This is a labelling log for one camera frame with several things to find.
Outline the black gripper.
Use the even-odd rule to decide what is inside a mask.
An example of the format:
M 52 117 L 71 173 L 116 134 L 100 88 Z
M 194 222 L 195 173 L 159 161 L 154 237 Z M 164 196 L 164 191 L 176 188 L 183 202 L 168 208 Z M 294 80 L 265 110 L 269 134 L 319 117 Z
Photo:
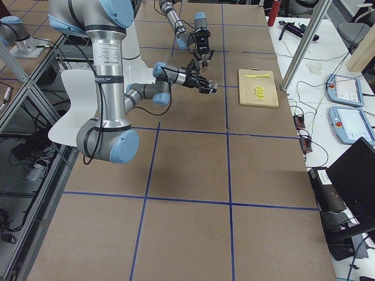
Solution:
M 206 87 L 218 87 L 218 83 L 213 80 L 207 80 L 198 74 L 189 74 L 185 78 L 184 86 L 187 88 L 197 88 L 201 94 L 215 94 L 215 88 Z
M 214 50 L 211 50 L 209 46 L 209 37 L 210 32 L 208 30 L 195 31 L 196 47 L 194 54 L 197 57 L 201 69 L 205 69 L 205 57 L 207 57 L 206 66 L 208 66 L 209 61 L 214 55 Z

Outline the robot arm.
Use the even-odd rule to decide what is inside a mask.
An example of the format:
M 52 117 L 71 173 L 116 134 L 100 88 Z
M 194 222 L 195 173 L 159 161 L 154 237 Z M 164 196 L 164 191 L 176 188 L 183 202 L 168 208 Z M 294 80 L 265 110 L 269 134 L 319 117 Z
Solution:
M 184 68 L 157 62 L 154 83 L 125 85 L 122 43 L 134 24 L 131 1 L 50 1 L 49 23 L 61 33 L 89 37 L 92 42 L 90 67 L 99 116 L 89 119 L 76 137 L 85 165 L 94 159 L 124 164 L 136 155 L 139 136 L 125 116 L 142 100 L 169 105 L 174 84 L 197 88 L 202 94 L 217 90 L 215 83 L 200 75 L 194 60 Z
M 196 12 L 194 26 L 182 20 L 174 9 L 179 1 L 158 1 L 161 14 L 168 20 L 176 37 L 176 43 L 182 50 L 187 50 L 201 64 L 203 70 L 208 68 L 209 61 L 214 55 L 210 47 L 210 30 L 207 27 L 207 17 L 204 12 Z

